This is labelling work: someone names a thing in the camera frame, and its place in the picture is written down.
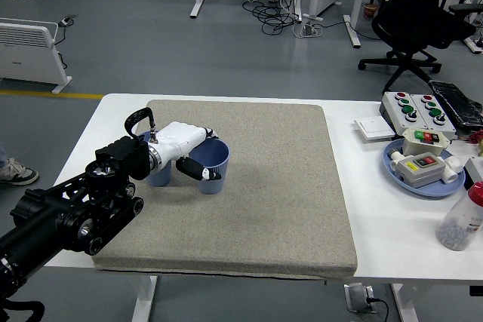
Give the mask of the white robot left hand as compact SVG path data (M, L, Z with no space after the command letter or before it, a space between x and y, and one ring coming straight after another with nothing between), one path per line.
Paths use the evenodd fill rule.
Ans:
M147 141L150 172L159 172L169 161L175 161L176 168L181 173L198 181L222 179L219 172L210 170L189 157L194 148L209 138L218 138L212 129L178 121L171 122L160 131L151 130Z

